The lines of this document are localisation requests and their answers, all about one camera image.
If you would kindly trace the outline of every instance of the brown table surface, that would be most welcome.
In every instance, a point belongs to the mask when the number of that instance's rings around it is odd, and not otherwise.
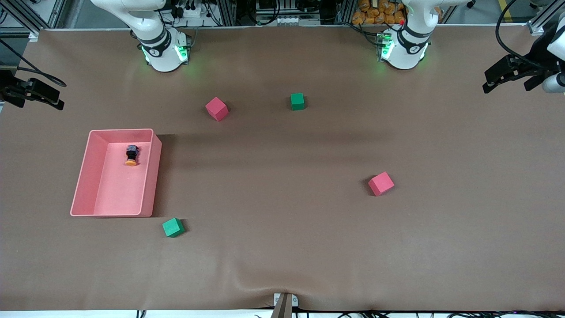
[[[565,100],[483,94],[505,54],[493,27],[438,28],[410,71],[348,28],[202,30],[167,74],[128,32],[39,39],[26,56],[68,83],[66,106],[0,116],[1,309],[255,308],[280,291],[310,310],[565,309]],[[69,215],[88,132],[109,128],[163,142],[151,218]],[[396,187],[374,197],[382,171]],[[171,217],[189,231],[166,238]]]

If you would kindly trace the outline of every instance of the pink tray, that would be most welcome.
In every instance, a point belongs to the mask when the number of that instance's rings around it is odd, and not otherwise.
[[[137,166],[125,149],[139,147]],[[148,217],[153,213],[161,141],[152,129],[93,130],[88,135],[72,216]]]

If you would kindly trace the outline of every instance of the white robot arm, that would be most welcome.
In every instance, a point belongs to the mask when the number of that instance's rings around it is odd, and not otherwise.
[[[154,12],[166,0],[91,0],[127,24],[141,43],[145,59],[154,69],[170,72],[188,62],[190,46],[186,34],[166,28]]]
[[[406,6],[406,22],[398,29],[389,28],[386,35],[386,47],[380,51],[380,58],[401,70],[415,67],[428,47],[438,21],[437,6],[454,6],[467,3],[468,0],[403,0]]]
[[[559,17],[559,24],[557,25],[553,40],[547,46],[547,50],[561,60],[559,64],[565,60],[565,36],[563,32],[565,32],[565,19],[562,14]],[[560,71],[557,74],[549,76],[542,83],[542,88],[546,93],[565,92],[565,74]]]

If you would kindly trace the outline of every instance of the small object in tray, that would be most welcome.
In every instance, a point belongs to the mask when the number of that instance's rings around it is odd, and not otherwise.
[[[127,157],[125,161],[126,166],[137,166],[137,155],[140,154],[140,149],[136,145],[129,145],[128,148],[125,149],[125,156]]]

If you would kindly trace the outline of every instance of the foam block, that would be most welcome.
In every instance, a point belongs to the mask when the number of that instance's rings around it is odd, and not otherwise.
[[[218,122],[224,119],[229,113],[228,107],[217,97],[214,97],[214,99],[206,105],[206,110]]]
[[[381,194],[392,189],[394,187],[394,183],[390,179],[388,173],[383,172],[378,176],[372,178],[371,181],[369,181],[369,186],[376,196],[380,196]]]
[[[163,230],[166,236],[174,238],[184,233],[184,226],[182,226],[181,221],[175,217],[163,223]]]
[[[292,110],[304,109],[304,95],[302,93],[295,93],[290,95],[290,108]]]

